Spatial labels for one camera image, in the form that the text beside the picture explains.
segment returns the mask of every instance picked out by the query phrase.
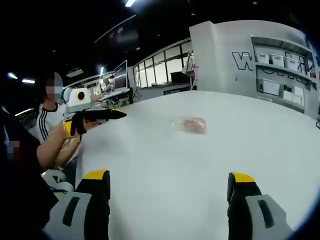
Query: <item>lettering on wall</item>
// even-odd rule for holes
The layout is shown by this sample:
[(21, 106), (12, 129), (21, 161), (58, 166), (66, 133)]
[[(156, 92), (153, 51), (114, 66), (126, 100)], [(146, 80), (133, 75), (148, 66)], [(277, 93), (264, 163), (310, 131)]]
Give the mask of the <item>lettering on wall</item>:
[(252, 66), (252, 56), (250, 55), (249, 52), (243, 51), (240, 53), (238, 51), (233, 51), (232, 56), (238, 70), (247, 70), (247, 69), (249, 71), (254, 70)]

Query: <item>white wall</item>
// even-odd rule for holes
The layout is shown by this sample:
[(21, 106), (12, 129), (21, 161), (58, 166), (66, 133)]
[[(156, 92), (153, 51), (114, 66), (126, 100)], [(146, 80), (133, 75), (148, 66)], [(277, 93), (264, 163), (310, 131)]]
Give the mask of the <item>white wall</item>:
[[(251, 35), (284, 39), (307, 46), (306, 36), (301, 31), (260, 20), (217, 24), (207, 21), (190, 27), (190, 35), (195, 62), (199, 65), (198, 90), (254, 98), (257, 97), (257, 84)], [(308, 116), (313, 115), (314, 111), (312, 105)]]

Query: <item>computer monitor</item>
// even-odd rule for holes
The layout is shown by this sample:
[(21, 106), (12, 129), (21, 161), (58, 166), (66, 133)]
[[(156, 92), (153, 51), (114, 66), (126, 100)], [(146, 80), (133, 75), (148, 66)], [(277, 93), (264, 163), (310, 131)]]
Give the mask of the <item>computer monitor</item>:
[(128, 88), (128, 61), (125, 60), (114, 69), (114, 90), (122, 91)]

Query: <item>storage bin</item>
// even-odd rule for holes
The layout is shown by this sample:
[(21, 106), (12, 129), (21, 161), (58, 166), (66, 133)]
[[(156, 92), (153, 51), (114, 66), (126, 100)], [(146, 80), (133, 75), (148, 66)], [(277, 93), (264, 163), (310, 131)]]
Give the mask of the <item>storage bin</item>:
[(272, 54), (271, 55), (271, 59), (272, 59), (272, 64), (279, 66), (279, 67), (284, 67), (284, 56), (281, 55), (277, 55), (277, 54)]
[(284, 58), (284, 66), (288, 69), (298, 71), (298, 62), (290, 57)]
[(269, 53), (256, 52), (255, 56), (258, 63), (269, 64)]

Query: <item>plastic bag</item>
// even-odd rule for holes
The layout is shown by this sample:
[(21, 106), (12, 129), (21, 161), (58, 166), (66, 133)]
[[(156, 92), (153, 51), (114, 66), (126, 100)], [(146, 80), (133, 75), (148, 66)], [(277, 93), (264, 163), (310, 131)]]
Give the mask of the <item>plastic bag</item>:
[(200, 135), (207, 134), (206, 121), (200, 117), (181, 117), (172, 125), (174, 128), (185, 133)]

